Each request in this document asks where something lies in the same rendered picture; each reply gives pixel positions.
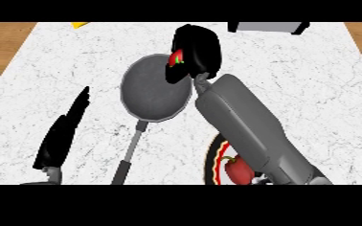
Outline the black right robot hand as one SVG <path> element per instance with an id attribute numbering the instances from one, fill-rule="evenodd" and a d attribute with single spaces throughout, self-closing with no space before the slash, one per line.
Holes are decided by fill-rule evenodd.
<path id="1" fill-rule="evenodd" d="M 220 69 L 221 53 L 215 33 L 196 25 L 186 24 L 176 29 L 171 53 L 181 49 L 183 64 L 165 65 L 165 80 L 176 84 L 186 76 L 195 78 L 207 73 L 215 77 Z"/>

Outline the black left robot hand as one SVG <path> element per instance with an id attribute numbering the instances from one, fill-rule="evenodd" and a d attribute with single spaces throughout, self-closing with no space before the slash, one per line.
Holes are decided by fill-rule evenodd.
<path id="1" fill-rule="evenodd" d="M 44 167 L 62 167 L 87 106 L 88 87 L 80 92 L 68 113 L 57 117 L 49 128 L 32 165 L 35 170 L 41 170 Z"/>

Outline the red tomato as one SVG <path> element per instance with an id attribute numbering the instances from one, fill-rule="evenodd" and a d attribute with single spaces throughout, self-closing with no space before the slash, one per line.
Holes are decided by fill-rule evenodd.
<path id="1" fill-rule="evenodd" d="M 181 49 L 177 49 L 168 58 L 168 66 L 173 67 L 177 64 L 183 64 L 183 58 L 181 58 Z"/>

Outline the grey frying pan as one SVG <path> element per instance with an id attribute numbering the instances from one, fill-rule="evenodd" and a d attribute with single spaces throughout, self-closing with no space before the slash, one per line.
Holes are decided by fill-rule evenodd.
<path id="1" fill-rule="evenodd" d="M 183 111 L 190 95 L 192 81 L 183 78 L 176 84 L 165 80 L 168 56 L 143 56 L 128 67 L 119 84 L 119 100 L 128 114 L 137 119 L 136 133 L 119 161 L 114 185 L 122 185 L 131 166 L 131 156 L 149 123 L 173 119 Z"/>

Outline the black rimmed plate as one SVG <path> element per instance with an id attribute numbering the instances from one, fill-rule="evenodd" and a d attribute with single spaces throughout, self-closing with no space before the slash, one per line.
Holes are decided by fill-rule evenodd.
<path id="1" fill-rule="evenodd" d="M 221 135 L 214 137 L 210 145 L 204 166 L 204 181 L 207 185 L 236 185 L 226 174 L 223 156 L 235 157 L 239 155 Z M 254 171 L 254 178 L 249 185 L 272 185 L 267 176 Z"/>

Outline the grey and black appliance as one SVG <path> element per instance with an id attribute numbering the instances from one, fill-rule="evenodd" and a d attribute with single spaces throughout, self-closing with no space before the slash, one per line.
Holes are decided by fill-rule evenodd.
<path id="1" fill-rule="evenodd" d="M 227 31 L 258 31 L 258 32 L 282 32 L 300 35 L 310 26 L 309 22 L 229 22 Z"/>

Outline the red bell pepper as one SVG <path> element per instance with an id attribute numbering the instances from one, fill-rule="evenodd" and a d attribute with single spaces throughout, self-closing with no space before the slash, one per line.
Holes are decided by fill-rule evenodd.
<path id="1" fill-rule="evenodd" d="M 244 158 L 236 155 L 235 157 L 223 156 L 221 159 L 226 160 L 224 171 L 230 181 L 236 185 L 248 185 L 254 178 L 254 171 L 249 168 Z"/>

